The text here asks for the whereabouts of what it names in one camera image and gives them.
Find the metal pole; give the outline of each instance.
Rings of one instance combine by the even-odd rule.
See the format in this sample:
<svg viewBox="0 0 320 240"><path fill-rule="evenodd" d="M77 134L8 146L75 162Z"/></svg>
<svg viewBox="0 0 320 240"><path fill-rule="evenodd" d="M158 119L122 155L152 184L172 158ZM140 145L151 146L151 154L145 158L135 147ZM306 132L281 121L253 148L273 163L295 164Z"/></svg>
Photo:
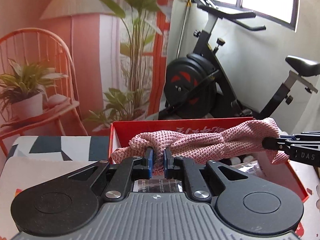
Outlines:
<svg viewBox="0 0 320 240"><path fill-rule="evenodd" d="M182 41L183 41L184 31L185 31L185 28L186 28L186 23L187 23L190 7L191 7L191 0L188 0L187 6L186 6L186 13L185 13L184 19L183 19L181 35L180 35L180 39L179 39L179 43L178 43L176 59L179 58L179 56L180 56L181 45L182 45Z"/></svg>
<svg viewBox="0 0 320 240"><path fill-rule="evenodd" d="M190 5L189 4L191 5L190 0L188 0L188 2L187 2L187 8L186 8L186 13L185 13L184 19L183 19L182 30L181 30L181 35L180 35L180 39L179 39L176 58L178 58L180 56L180 50L181 50L181 45L182 45L182 41L183 41L184 31L185 31L185 28L186 28L186 23L187 23L189 11L190 11Z"/></svg>

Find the adjustment knob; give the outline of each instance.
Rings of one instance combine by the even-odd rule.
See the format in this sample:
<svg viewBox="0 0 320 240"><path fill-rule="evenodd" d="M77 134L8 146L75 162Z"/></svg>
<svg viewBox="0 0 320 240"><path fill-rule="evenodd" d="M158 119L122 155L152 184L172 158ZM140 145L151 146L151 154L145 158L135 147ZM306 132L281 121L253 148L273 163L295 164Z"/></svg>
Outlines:
<svg viewBox="0 0 320 240"><path fill-rule="evenodd" d="M200 30L195 30L195 32L193 33L193 36L195 36L196 38L199 38L200 34L201 34Z"/></svg>
<svg viewBox="0 0 320 240"><path fill-rule="evenodd" d="M304 88L308 93L312 94L312 91L310 88Z"/></svg>
<svg viewBox="0 0 320 240"><path fill-rule="evenodd" d="M250 117L252 116L252 110L251 109L244 109L241 114L241 117Z"/></svg>
<svg viewBox="0 0 320 240"><path fill-rule="evenodd" d="M287 103L287 105L290 105L292 100L293 100L293 97L292 96L288 96L288 97L286 97L285 102Z"/></svg>
<svg viewBox="0 0 320 240"><path fill-rule="evenodd" d="M221 39L221 38L218 38L218 39L217 39L217 44L218 44L219 46L223 46L225 43L226 43L226 42L225 42L223 39Z"/></svg>

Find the white flower pot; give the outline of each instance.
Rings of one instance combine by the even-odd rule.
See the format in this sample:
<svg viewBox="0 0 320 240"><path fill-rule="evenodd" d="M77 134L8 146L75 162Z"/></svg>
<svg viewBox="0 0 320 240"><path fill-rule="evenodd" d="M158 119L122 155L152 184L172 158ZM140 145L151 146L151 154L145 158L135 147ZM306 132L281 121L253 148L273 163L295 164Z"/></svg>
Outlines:
<svg viewBox="0 0 320 240"><path fill-rule="evenodd" d="M20 120L41 115L43 114L42 94L14 103L11 107Z"/></svg>

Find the bike seat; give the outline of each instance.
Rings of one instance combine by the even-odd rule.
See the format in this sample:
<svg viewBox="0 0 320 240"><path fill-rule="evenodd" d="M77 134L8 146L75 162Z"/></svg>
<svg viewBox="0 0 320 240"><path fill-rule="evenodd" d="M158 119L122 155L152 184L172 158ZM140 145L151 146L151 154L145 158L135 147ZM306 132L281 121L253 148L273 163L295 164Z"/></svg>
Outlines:
<svg viewBox="0 0 320 240"><path fill-rule="evenodd" d="M320 63L300 57L288 56L285 61L304 77L317 76L320 74Z"/></svg>

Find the white wall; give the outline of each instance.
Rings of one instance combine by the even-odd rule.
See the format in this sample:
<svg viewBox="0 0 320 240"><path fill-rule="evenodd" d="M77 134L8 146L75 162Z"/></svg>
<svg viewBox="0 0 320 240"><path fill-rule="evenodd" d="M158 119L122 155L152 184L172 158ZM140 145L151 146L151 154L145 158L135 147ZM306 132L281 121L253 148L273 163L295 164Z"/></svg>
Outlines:
<svg viewBox="0 0 320 240"><path fill-rule="evenodd" d="M217 53L217 57L240 101L261 111L288 76L290 66L285 62L287 55L320 61L319 4L320 0L300 0L296 33L261 17L243 20L243 22L251 26L266 25L267 30L262 32L249 32L227 20L218 20L210 44L214 47L217 37L226 41ZM185 3L182 1L174 1L168 61L175 58L184 6ZM181 56L192 51L196 43L193 31L201 30L206 21L207 13L193 5ZM318 77L308 80L316 84ZM282 103L272 115L278 126L288 132L295 127L310 99L310 94L299 83L293 86L290 94L294 97L293 102L289 106Z"/></svg>
<svg viewBox="0 0 320 240"><path fill-rule="evenodd" d="M320 87L320 79L318 79L316 87ZM320 131L320 93L312 94L306 109L292 133L307 131Z"/></svg>

